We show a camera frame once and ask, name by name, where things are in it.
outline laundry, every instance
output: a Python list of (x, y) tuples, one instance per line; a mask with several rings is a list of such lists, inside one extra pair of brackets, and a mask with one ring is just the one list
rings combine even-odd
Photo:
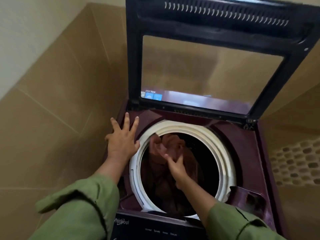
[(202, 171), (192, 151), (186, 147), (185, 141), (174, 134), (165, 134), (162, 138), (154, 134), (150, 138), (149, 153), (145, 154), (140, 174), (142, 185), (150, 200), (163, 211), (173, 215), (193, 214), (194, 210), (186, 196), (176, 187), (164, 158), (164, 155), (168, 154), (176, 162), (183, 155), (186, 173), (198, 183), (198, 174), (202, 174)]

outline lid hinge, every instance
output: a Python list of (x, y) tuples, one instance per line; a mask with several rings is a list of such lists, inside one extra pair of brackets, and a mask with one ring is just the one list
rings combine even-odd
[(257, 124), (257, 120), (247, 119), (246, 123), (243, 126), (243, 129), (253, 131), (256, 124)]

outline washing machine lid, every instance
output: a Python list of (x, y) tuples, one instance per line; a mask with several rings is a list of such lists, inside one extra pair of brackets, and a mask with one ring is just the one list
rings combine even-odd
[(129, 106), (256, 123), (320, 37), (320, 7), (126, 0)]

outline washing machine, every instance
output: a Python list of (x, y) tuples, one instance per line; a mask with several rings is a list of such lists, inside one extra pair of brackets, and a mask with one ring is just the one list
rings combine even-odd
[[(318, 41), (319, 24), (319, 7), (275, 0), (126, 0), (128, 97), (117, 120), (139, 116), (141, 146), (119, 182), (116, 220), (169, 222), (205, 236), (195, 212), (171, 217), (143, 188), (150, 137), (174, 133), (192, 150), (207, 192), (289, 238), (259, 119)], [(126, 232), (122, 223), (114, 238)]]

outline green sleeve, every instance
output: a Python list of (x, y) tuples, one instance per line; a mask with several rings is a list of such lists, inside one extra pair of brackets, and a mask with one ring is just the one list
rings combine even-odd
[(206, 230), (211, 240), (284, 240), (260, 218), (225, 203), (210, 209)]
[(109, 240), (118, 204), (119, 190), (111, 179), (78, 180), (37, 202), (39, 213), (57, 211), (29, 240)]

